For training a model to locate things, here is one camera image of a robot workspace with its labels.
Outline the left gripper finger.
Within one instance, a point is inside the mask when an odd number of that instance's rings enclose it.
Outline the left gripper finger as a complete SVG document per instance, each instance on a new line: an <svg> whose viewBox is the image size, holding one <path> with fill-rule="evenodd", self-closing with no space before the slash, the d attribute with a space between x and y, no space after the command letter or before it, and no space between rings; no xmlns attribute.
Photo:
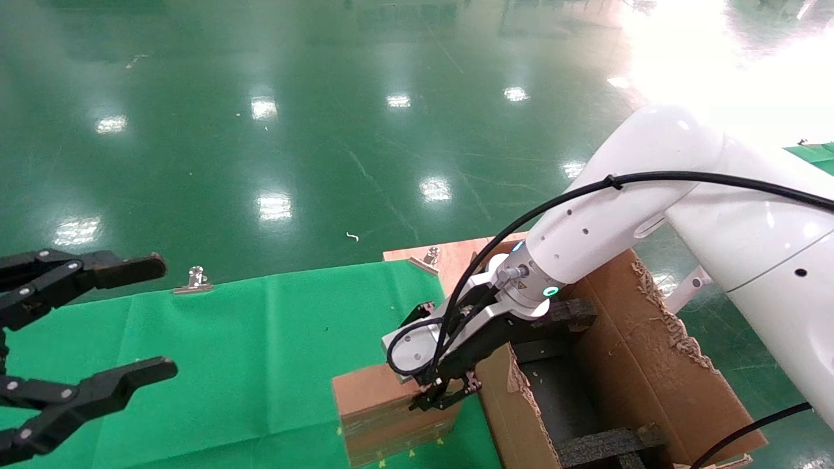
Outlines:
<svg viewBox="0 0 834 469"><path fill-rule="evenodd" d="M92 290L111 290L163 278L158 253L123 259L112 251L67 253L42 249L1 259L1 324L13 332Z"/></svg>
<svg viewBox="0 0 834 469"><path fill-rule="evenodd" d="M178 371L173 360L159 356L98 372L76 385L2 376L2 406L38 412L20 427L2 430L2 466L50 454L87 422L122 412L137 389L172 379Z"/></svg>

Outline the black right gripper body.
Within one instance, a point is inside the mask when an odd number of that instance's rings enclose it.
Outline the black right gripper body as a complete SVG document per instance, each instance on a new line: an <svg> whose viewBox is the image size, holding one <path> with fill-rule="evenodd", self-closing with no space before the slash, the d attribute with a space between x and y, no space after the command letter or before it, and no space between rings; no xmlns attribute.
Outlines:
<svg viewBox="0 0 834 469"><path fill-rule="evenodd" d="M461 334L455 344L444 351L440 362L427 371L427 386L434 386L437 379L448 382L459 379L476 365L488 358L498 348L523 330L523 320L516 317L497 317L467 337Z"/></svg>

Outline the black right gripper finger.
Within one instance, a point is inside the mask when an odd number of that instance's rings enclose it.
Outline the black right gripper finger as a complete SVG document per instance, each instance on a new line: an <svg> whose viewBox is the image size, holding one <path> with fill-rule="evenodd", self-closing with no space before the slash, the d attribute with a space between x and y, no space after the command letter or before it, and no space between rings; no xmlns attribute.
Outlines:
<svg viewBox="0 0 834 469"><path fill-rule="evenodd" d="M467 374L461 377L461 381L461 389L452 394L452 397L455 399L465 399L471 397L471 395L476 395L483 386L482 381L474 372L467 372Z"/></svg>
<svg viewBox="0 0 834 469"><path fill-rule="evenodd" d="M428 412L431 409L447 410L456 403L455 393L449 392L450 385L432 385L421 389L420 393L409 404L409 410Z"/></svg>

